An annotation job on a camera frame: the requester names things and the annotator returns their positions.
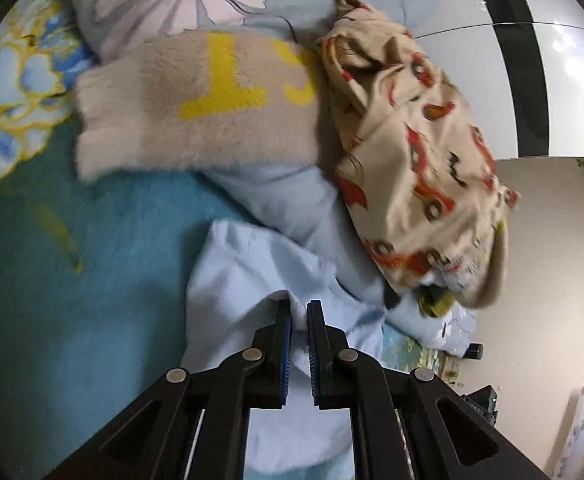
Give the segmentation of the olive green towel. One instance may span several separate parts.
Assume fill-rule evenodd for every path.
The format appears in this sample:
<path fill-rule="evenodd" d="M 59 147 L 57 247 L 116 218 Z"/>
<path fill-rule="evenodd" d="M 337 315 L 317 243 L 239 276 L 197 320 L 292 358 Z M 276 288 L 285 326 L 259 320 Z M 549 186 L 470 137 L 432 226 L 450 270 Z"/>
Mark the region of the olive green towel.
<path fill-rule="evenodd" d="M 421 313 L 429 318 L 444 318 L 456 302 L 454 294 L 438 285 L 421 285 L 415 290 Z"/>

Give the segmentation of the black bed post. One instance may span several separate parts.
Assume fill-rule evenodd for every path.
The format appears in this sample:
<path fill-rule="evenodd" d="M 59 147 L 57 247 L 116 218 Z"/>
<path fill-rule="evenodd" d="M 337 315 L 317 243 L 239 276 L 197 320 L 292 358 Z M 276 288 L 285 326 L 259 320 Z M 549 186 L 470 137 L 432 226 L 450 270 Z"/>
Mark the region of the black bed post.
<path fill-rule="evenodd" d="M 466 352 L 463 353 L 463 360 L 481 361 L 484 353 L 482 344 L 469 344 Z"/>

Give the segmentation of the beige fuzzy sweater yellow letters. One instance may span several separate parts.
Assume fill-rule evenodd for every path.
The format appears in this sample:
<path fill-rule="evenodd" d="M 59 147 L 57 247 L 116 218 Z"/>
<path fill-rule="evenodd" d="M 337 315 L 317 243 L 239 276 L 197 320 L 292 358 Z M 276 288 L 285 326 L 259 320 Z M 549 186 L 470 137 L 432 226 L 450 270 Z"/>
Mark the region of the beige fuzzy sweater yellow letters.
<path fill-rule="evenodd" d="M 90 70 L 76 89 L 78 176 L 315 166 L 335 187 L 365 251 L 335 180 L 345 152 L 321 41 L 313 52 L 257 32 L 187 32 Z"/>

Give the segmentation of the white black wardrobe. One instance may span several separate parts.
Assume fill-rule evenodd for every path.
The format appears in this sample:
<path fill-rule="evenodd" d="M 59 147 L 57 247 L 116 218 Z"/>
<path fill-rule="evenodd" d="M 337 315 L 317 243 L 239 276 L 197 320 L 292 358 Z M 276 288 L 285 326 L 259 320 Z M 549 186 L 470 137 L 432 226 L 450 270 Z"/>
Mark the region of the white black wardrobe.
<path fill-rule="evenodd" d="M 577 0 L 438 0 L 414 29 L 496 159 L 584 157 L 584 8 Z"/>

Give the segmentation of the teal floral bed blanket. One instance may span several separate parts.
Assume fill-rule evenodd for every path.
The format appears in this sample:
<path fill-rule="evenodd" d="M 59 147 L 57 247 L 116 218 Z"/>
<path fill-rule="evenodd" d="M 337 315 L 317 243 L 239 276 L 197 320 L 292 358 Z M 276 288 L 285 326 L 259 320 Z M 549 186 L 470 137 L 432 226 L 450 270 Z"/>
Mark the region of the teal floral bed blanket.
<path fill-rule="evenodd" d="M 75 171 L 77 79 L 102 62 L 71 0 L 0 0 L 0 467 L 40 479 L 185 348 L 211 220 L 199 174 Z"/>

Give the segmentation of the light blue shirt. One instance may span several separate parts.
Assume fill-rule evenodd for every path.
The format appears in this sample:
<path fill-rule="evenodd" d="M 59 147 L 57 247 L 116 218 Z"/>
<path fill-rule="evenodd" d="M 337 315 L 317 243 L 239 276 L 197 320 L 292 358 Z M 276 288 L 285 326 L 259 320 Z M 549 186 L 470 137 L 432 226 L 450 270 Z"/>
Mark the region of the light blue shirt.
<path fill-rule="evenodd" d="M 249 479 L 354 477 L 347 411 L 313 404 L 306 307 L 318 300 L 327 324 L 344 330 L 351 348 L 380 358 L 384 311 L 350 296 L 335 267 L 280 234 L 233 220 L 211 223 L 187 287 L 182 364 L 196 373 L 246 348 L 290 300 L 293 318 L 289 395 L 280 411 L 252 411 L 245 476 Z"/>

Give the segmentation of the wooden bed frame rail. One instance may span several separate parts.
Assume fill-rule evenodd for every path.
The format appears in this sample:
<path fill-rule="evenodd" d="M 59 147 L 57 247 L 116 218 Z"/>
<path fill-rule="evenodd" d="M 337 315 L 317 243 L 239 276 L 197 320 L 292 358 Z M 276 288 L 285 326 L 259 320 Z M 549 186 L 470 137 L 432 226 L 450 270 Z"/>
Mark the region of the wooden bed frame rail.
<path fill-rule="evenodd" d="M 461 380 L 461 364 L 462 360 L 454 356 L 446 356 L 441 367 L 441 378 L 448 385 L 454 387 L 462 387 Z"/>

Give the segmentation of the blue floral duvet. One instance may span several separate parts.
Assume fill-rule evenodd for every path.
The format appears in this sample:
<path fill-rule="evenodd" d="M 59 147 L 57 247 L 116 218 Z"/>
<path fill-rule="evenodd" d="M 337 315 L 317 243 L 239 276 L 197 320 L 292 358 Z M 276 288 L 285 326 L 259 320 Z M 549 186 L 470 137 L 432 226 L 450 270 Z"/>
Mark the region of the blue floral duvet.
<path fill-rule="evenodd" d="M 423 23 L 440 0 L 362 0 L 408 27 Z M 325 34 L 333 0 L 71 0 L 80 32 L 102 62 L 139 44 L 204 28 L 257 30 L 303 46 Z M 454 307 L 444 318 L 423 315 L 399 299 L 363 250 L 335 187 L 315 166 L 211 169 L 207 177 L 271 230 L 334 263 L 336 277 L 356 299 L 385 306 L 389 319 L 422 344 L 462 356 L 475 315 Z"/>

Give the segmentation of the car print beige garment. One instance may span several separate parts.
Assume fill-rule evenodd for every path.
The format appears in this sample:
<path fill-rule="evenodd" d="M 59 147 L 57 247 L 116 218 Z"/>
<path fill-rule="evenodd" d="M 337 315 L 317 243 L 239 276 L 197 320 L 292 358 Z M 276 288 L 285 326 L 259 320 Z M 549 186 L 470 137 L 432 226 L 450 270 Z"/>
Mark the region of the car print beige garment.
<path fill-rule="evenodd" d="M 335 0 L 322 38 L 344 157 L 335 169 L 365 251 L 396 292 L 437 274 L 464 307 L 486 308 L 507 271 L 503 185 L 470 106 L 408 29 L 360 0 Z"/>

